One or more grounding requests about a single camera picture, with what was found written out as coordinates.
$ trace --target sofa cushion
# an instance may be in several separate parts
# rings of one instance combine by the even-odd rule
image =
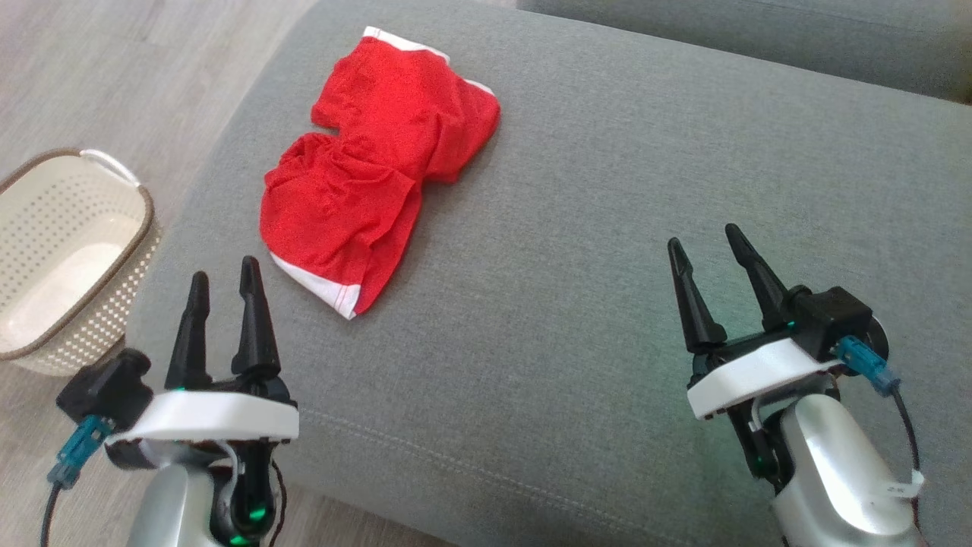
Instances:
[[[519,0],[517,5],[861,82],[972,100],[967,2]]]
[[[492,88],[500,127],[429,185],[387,291],[347,321],[269,260],[262,177],[334,63],[375,25]],[[666,241],[681,238],[730,336],[759,328],[722,235],[738,223],[792,285],[841,284],[891,337],[918,428],[933,544],[972,535],[972,110],[593,24],[455,0],[329,0],[226,128],[134,303],[164,376],[192,272],[209,363],[236,351],[240,259],[261,259],[301,435],[288,482],[462,545],[777,546],[772,489],[726,419],[694,420]],[[891,467],[893,405],[845,401]]]

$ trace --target white basket handle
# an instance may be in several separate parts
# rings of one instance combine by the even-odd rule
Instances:
[[[135,176],[135,173],[131,172],[128,167],[122,164],[122,162],[119,162],[104,152],[88,148],[87,150],[82,150],[80,154],[82,158],[88,158],[89,160],[96,162],[135,188],[142,185],[142,183],[138,181],[138,177]]]

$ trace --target blue connector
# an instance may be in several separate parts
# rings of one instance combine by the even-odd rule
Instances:
[[[848,368],[870,380],[874,390],[882,397],[889,397],[891,392],[901,384],[901,379],[894,376],[894,373],[887,368],[887,361],[857,337],[842,338],[834,348],[834,354],[844,361]]]
[[[91,455],[98,452],[111,432],[112,425],[107,419],[94,415],[85,417],[57,453],[57,464],[48,473],[48,482],[71,490],[78,482],[81,468]]]

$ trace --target plastic basket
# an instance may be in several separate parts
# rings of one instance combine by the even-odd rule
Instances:
[[[60,149],[0,182],[0,361],[73,375],[124,335],[160,231],[118,161]]]

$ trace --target wooden floor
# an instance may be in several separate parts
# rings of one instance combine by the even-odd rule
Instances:
[[[243,95],[313,3],[0,0],[0,174],[51,148],[99,148],[140,176],[168,224]],[[4,546],[37,544],[45,477],[73,430],[53,403],[65,382],[0,370]],[[124,545],[149,479],[93,458],[58,503],[52,546]],[[444,545],[295,485],[289,490],[278,545]]]

